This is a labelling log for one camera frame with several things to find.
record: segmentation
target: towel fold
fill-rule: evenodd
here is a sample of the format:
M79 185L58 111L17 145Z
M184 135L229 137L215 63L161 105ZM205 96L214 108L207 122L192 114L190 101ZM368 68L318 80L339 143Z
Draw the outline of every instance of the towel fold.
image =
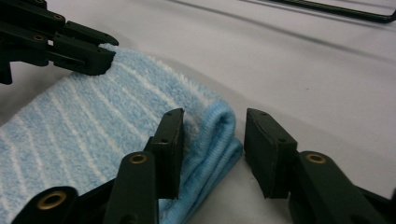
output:
M0 128L0 223L37 193L71 186L81 195L143 150L163 113L185 110L178 200L160 200L162 224L183 223L242 153L233 111L213 91L136 51L116 51L105 75L72 74Z

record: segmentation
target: white surface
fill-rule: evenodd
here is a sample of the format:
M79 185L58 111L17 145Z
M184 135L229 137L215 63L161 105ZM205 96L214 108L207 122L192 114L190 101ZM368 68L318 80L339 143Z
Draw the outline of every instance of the white surface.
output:
M322 2L383 14L396 8L393 0L358 1ZM246 109L257 108L281 123L300 151L329 155L356 185L388 198L396 187L396 23L242 0L52 0L49 9L221 94L242 142ZM69 74L24 63L12 71L14 84L0 86L0 124ZM242 159L190 223L291 221L287 201L265 201Z

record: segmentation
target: towel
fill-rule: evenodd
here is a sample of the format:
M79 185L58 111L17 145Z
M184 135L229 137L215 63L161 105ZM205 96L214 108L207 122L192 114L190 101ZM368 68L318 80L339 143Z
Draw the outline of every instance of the towel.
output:
M160 223L184 223L241 157L235 117L221 97L129 49L104 75L73 73L0 128L0 223L44 189L79 195L114 178L123 156L143 150L163 114L185 110L178 200L160 200Z

